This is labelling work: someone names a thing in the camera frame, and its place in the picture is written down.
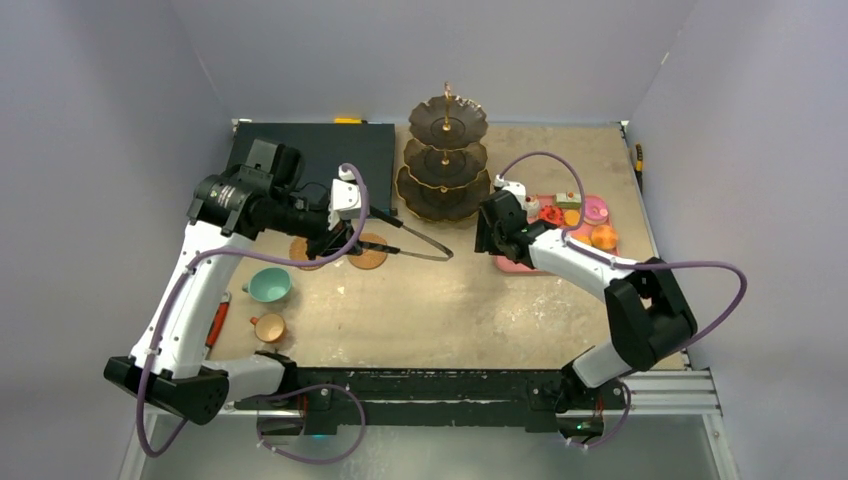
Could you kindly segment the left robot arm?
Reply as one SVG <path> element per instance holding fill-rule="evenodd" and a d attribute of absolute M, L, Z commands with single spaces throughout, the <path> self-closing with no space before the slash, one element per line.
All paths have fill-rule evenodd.
<path fill-rule="evenodd" d="M 186 421 L 209 423 L 227 403 L 260 396 L 284 409 L 297 399 L 298 382 L 286 357 L 257 352 L 211 362 L 206 339 L 230 279 L 267 230 L 307 242 L 306 265 L 378 251 L 362 239 L 367 217 L 383 219 L 370 204 L 358 170 L 338 168 L 321 207 L 296 194 L 304 170 L 298 150 L 256 140 L 247 159 L 202 180 L 194 191 L 180 255 L 156 312 L 131 352 L 108 360 L 104 376 L 136 400 Z"/>

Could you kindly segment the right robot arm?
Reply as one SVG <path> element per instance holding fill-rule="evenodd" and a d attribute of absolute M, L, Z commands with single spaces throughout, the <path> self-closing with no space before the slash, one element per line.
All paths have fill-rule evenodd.
<path fill-rule="evenodd" d="M 581 301 L 595 297 L 609 337 L 563 368 L 561 392 L 576 407 L 694 337 L 694 316 L 668 264 L 583 244 L 573 229 L 529 214 L 523 191 L 515 182 L 497 189 L 481 203 L 476 225 L 418 232 L 439 255 L 417 253 L 411 264 L 394 265 L 368 301 L 382 318 L 435 337 L 455 334 L 471 363 L 510 366 L 574 347 L 584 338 Z"/>

